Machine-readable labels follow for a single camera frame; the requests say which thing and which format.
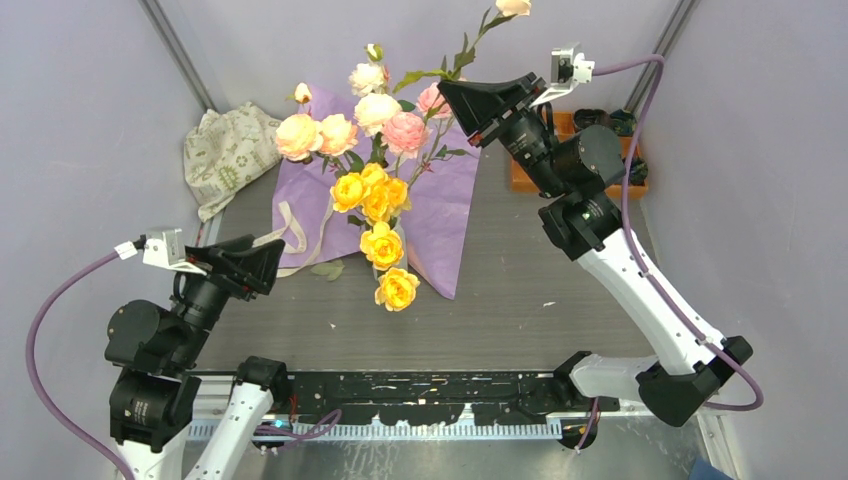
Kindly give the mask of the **small pale pink rosebud stem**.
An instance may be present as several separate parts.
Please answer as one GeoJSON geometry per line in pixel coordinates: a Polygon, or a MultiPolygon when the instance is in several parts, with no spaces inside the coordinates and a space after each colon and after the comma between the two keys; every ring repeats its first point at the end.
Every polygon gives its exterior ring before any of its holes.
{"type": "Polygon", "coordinates": [[[408,71],[395,84],[393,93],[401,90],[425,78],[437,80],[459,80],[465,67],[471,65],[477,54],[477,46],[483,37],[491,30],[512,21],[515,18],[529,16],[532,11],[530,0],[497,0],[489,7],[480,20],[477,33],[471,37],[467,32],[463,34],[463,43],[458,53],[451,61],[443,58],[442,64],[435,69],[408,71]]]}

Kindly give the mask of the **peach rose flower stem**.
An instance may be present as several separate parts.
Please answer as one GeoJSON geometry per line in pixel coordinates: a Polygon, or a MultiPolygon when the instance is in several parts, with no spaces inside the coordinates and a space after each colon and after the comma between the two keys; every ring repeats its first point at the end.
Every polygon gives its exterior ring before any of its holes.
{"type": "Polygon", "coordinates": [[[286,117],[276,128],[278,153],[290,162],[304,164],[317,156],[326,167],[347,171],[342,158],[358,145],[358,127],[343,114],[315,119],[309,108],[313,94],[306,83],[299,83],[290,99],[302,107],[302,112],[286,117]]]}

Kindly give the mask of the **purple pink wrapping paper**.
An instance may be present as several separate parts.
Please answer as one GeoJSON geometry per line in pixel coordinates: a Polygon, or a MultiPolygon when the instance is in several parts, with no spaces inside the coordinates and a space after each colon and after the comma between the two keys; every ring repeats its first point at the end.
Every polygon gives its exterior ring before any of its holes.
{"type": "MultiPolygon", "coordinates": [[[[471,149],[465,156],[433,163],[412,186],[411,209],[400,217],[411,248],[408,264],[448,299],[456,296],[479,156],[478,149],[471,149]]],[[[308,238],[315,241],[334,184],[332,171],[323,169],[321,160],[307,166],[283,162],[271,201],[272,230],[283,226],[277,205],[287,201],[308,238]]],[[[345,214],[333,213],[317,263],[357,253],[360,235],[360,229],[349,224],[345,214]]],[[[283,239],[288,246],[294,245],[291,233],[283,239]]],[[[279,267],[296,267],[307,256],[283,255],[279,267]]]]}

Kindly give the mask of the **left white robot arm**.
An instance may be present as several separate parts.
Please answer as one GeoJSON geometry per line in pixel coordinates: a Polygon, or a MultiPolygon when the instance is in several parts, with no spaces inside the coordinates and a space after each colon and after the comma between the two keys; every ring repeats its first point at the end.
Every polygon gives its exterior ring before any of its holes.
{"type": "Polygon", "coordinates": [[[109,397],[110,436],[126,479],[174,479],[201,386],[192,375],[227,302],[271,292],[286,243],[244,235],[190,247],[180,229],[143,235],[118,249],[126,259],[173,272],[171,305],[121,306],[107,325],[105,359],[120,368],[109,397]]]}

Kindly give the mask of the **pink white flower spray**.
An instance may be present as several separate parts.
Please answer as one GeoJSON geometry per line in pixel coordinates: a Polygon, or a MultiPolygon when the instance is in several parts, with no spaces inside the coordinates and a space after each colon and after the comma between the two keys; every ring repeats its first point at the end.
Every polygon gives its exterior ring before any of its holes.
{"type": "Polygon", "coordinates": [[[384,64],[382,47],[369,43],[365,45],[364,51],[366,61],[358,63],[348,76],[351,92],[359,98],[354,106],[354,120],[372,141],[371,158],[380,158],[384,162],[389,151],[383,138],[384,127],[403,109],[400,102],[389,93],[390,73],[384,64]]]}

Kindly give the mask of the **yellow rose flower spray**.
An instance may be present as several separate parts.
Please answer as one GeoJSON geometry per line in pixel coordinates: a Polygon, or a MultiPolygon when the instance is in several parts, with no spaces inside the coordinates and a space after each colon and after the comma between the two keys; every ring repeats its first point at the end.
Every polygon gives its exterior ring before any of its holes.
{"type": "Polygon", "coordinates": [[[384,271],[377,281],[374,302],[389,312],[408,308],[417,297],[419,278],[408,269],[396,268],[403,255],[394,226],[411,208],[409,186],[390,175],[379,163],[368,163],[359,172],[343,174],[330,188],[336,213],[349,214],[350,222],[363,228],[359,250],[372,267],[384,271]]]}

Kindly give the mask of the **cream printed ribbon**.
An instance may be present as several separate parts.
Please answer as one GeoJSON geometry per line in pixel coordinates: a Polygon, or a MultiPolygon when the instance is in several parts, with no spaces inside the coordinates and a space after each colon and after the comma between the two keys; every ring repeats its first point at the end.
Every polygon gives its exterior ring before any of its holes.
{"type": "Polygon", "coordinates": [[[290,277],[306,267],[312,267],[317,263],[317,258],[321,254],[324,243],[326,225],[334,213],[333,202],[328,201],[324,214],[321,218],[318,228],[318,237],[315,241],[308,238],[305,230],[300,224],[298,218],[293,214],[291,205],[287,201],[279,202],[277,205],[278,213],[283,220],[283,226],[279,229],[272,230],[270,233],[262,235],[253,241],[252,246],[258,247],[270,243],[273,240],[282,240],[286,233],[291,233],[294,236],[294,245],[286,245],[283,250],[284,255],[300,255],[307,253],[306,259],[296,267],[278,267],[276,270],[277,278],[290,277]]]}

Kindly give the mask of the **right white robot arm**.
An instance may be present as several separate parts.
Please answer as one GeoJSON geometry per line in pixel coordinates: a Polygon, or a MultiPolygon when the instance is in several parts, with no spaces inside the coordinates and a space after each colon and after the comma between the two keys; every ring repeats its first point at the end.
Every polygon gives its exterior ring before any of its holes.
{"type": "Polygon", "coordinates": [[[443,80],[438,91],[472,146],[499,142],[548,205],[539,211],[551,243],[602,284],[634,321],[653,353],[643,358],[574,354],[557,370],[558,403],[582,409],[592,398],[642,403],[679,427],[739,372],[753,353],[741,336],[708,326],[658,271],[607,189],[628,170],[616,133],[586,127],[567,140],[538,104],[542,79],[503,83],[443,80]]]}

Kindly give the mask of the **pink peony flower stem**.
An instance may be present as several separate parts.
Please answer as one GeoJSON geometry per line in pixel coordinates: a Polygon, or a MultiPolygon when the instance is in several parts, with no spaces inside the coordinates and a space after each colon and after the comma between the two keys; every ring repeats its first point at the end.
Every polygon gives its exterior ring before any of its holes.
{"type": "Polygon", "coordinates": [[[434,82],[419,94],[412,111],[402,111],[384,124],[383,145],[398,163],[414,162],[406,181],[409,187],[429,172],[433,163],[468,154],[466,149],[446,143],[445,137],[454,123],[453,111],[434,82]]]}

